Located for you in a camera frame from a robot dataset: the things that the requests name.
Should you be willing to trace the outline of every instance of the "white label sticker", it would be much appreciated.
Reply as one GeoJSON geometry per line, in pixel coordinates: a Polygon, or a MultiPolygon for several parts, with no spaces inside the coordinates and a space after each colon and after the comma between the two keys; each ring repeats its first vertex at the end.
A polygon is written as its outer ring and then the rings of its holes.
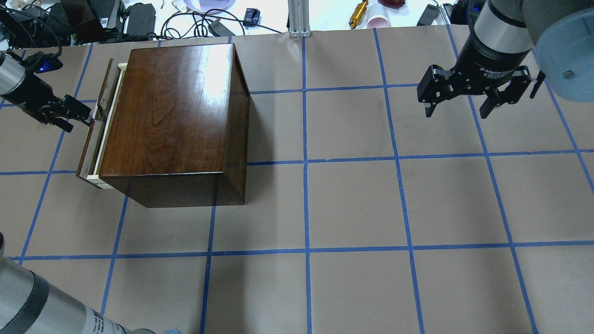
{"type": "Polygon", "coordinates": [[[122,326],[104,318],[99,312],[85,306],[87,320],[81,334],[132,334],[122,326]]]}

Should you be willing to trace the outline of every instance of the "tiled floor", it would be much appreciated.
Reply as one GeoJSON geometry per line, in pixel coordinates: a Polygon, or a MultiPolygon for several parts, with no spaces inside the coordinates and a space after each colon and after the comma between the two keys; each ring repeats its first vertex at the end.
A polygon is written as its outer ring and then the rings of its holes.
{"type": "MultiPolygon", "coordinates": [[[[253,99],[245,206],[146,209],[97,190],[73,174],[83,125],[64,134],[2,102],[6,255],[157,332],[591,333],[594,105],[543,85],[485,120],[480,97],[425,118],[416,83],[466,36],[234,37],[253,99]]],[[[92,104],[109,58],[227,42],[65,48],[40,77],[92,104]]]]}

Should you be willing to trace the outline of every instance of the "red object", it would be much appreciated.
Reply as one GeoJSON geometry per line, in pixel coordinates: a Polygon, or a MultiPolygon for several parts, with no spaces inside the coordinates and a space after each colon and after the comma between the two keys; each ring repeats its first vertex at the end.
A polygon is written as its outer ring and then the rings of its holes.
{"type": "Polygon", "coordinates": [[[381,5],[384,5],[389,8],[394,8],[395,10],[406,4],[406,0],[378,0],[378,2],[381,5]]]}

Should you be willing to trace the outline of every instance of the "brown wooden cabinet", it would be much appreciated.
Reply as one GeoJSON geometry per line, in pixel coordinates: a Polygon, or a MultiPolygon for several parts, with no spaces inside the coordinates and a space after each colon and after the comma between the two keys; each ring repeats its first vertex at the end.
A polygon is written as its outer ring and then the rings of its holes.
{"type": "Polygon", "coordinates": [[[115,102],[103,182],[145,207],[245,203],[249,92],[233,44],[133,50],[115,102]]]}

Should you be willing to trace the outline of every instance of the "wooden drawer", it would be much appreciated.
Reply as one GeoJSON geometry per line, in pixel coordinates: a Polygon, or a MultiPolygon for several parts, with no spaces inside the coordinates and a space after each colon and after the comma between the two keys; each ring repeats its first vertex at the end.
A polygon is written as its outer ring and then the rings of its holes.
{"type": "Polygon", "coordinates": [[[78,175],[145,207],[244,204],[249,92],[234,45],[136,49],[114,68],[78,175]]]}

